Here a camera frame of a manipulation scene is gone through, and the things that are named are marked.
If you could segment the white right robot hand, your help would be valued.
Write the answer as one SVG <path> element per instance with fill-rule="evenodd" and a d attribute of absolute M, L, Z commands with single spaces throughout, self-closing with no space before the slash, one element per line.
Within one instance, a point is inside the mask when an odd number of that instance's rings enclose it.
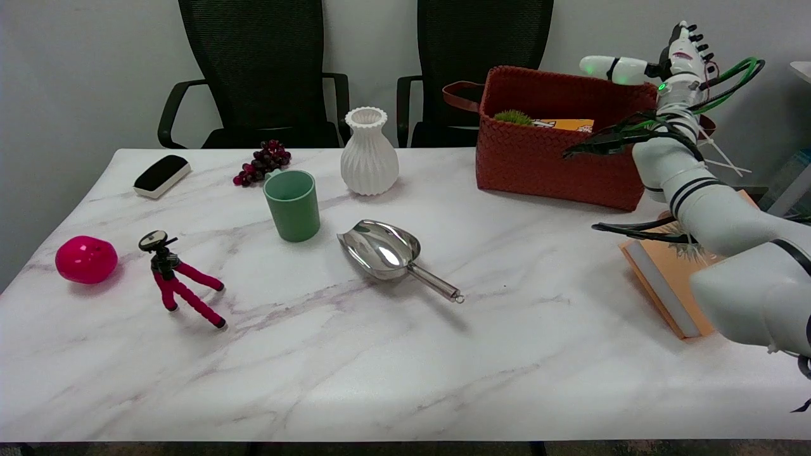
<path fill-rule="evenodd" d="M 658 61 L 638 60 L 629 57 L 591 55 L 580 60 L 579 69 L 587 76 L 608 80 L 620 86 L 640 86 L 647 80 L 669 80 L 680 74 L 693 75 L 706 81 L 706 65 L 713 59 L 702 44 L 702 34 L 697 34 L 695 24 L 686 21 L 672 29 L 667 46 L 661 50 Z"/>

